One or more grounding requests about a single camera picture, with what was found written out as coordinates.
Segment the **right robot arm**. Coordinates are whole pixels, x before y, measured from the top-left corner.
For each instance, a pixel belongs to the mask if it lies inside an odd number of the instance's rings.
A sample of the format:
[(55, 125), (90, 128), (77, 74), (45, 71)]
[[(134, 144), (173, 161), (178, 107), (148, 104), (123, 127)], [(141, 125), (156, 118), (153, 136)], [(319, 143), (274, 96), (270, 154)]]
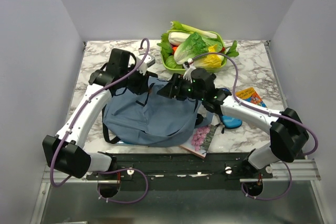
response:
[(270, 136), (270, 142), (253, 149), (233, 169), (233, 174), (252, 178), (265, 166), (278, 161), (292, 163), (301, 155), (309, 135), (295, 110), (277, 111), (245, 103), (233, 93), (215, 87), (215, 78), (215, 74), (203, 68), (194, 69), (187, 78), (175, 73), (158, 95), (181, 101), (187, 98), (200, 101), (208, 112), (251, 123)]

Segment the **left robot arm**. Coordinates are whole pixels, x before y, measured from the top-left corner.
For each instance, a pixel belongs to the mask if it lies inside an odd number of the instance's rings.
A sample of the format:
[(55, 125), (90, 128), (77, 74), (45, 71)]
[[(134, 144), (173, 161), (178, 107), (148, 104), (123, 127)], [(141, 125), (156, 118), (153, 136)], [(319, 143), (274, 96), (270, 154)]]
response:
[(111, 101), (113, 92), (135, 84), (135, 89), (145, 84), (151, 72), (149, 49), (139, 48), (139, 56), (114, 48), (110, 59), (94, 71), (78, 107), (65, 125), (54, 135), (46, 135), (43, 150), (50, 168), (50, 181), (55, 187), (61, 186), (54, 180), (57, 170), (68, 177), (82, 178), (88, 172), (98, 172), (104, 179), (116, 175), (116, 159), (110, 153), (88, 153), (83, 148), (94, 122), (103, 108)]

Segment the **blue student backpack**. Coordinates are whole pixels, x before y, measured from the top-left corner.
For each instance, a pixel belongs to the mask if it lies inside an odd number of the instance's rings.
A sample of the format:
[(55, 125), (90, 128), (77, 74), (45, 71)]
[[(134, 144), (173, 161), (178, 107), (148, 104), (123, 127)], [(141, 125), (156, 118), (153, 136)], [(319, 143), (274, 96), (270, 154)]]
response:
[(185, 143), (196, 128), (211, 124), (213, 114), (202, 118), (196, 100), (179, 101), (157, 95), (167, 81), (150, 77), (149, 92), (137, 95), (118, 89), (102, 110), (103, 137), (149, 147), (172, 147)]

